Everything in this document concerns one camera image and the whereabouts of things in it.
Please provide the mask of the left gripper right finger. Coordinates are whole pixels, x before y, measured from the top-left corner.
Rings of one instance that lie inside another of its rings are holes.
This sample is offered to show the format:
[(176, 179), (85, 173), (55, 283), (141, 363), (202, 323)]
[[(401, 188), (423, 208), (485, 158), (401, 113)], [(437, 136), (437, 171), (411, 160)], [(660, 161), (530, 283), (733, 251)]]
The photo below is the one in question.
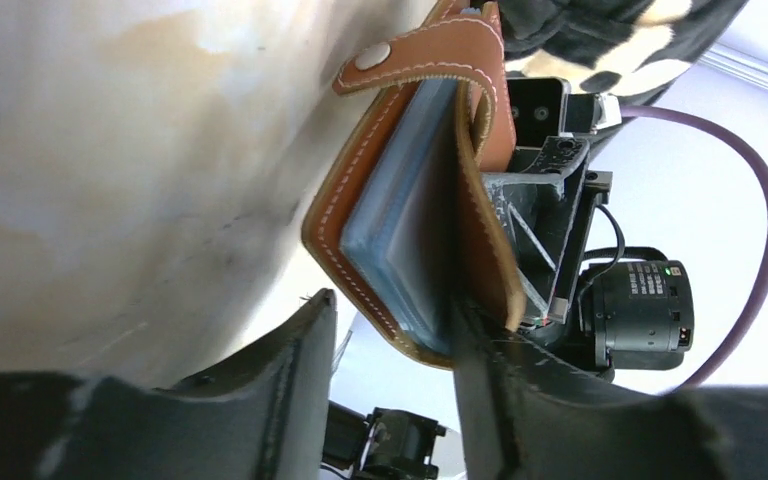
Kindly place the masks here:
[(472, 479), (768, 479), (768, 388), (652, 396), (590, 375), (451, 307), (452, 361)]

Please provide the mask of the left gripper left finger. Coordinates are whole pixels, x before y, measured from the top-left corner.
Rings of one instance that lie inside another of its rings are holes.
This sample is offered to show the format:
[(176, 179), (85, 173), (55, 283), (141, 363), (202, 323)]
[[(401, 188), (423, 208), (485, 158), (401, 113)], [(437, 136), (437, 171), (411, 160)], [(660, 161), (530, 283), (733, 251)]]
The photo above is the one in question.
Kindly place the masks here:
[(314, 479), (336, 329), (323, 289), (284, 324), (166, 389), (0, 373), (0, 479)]

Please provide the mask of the brown leather card holder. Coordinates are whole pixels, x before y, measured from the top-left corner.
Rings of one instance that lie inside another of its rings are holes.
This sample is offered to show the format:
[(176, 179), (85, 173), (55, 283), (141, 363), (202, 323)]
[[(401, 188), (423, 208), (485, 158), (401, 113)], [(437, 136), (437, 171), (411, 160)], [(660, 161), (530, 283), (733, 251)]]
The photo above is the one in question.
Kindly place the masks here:
[(516, 146), (498, 5), (437, 2), (419, 27), (347, 59), (333, 89), (375, 99), (315, 195), (302, 242), (390, 345), (450, 369), (453, 296), (509, 331), (527, 304), (483, 184)]

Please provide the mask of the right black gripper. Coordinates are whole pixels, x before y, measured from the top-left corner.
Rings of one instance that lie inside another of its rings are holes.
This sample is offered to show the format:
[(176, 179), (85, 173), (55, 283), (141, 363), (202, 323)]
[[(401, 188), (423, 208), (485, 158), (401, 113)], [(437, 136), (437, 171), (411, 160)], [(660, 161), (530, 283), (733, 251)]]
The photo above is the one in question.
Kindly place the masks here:
[(511, 245), (526, 294), (523, 325), (558, 322), (572, 302), (583, 251), (580, 202), (590, 142), (549, 137), (540, 150), (518, 149), (511, 170), (483, 173), (483, 186)]

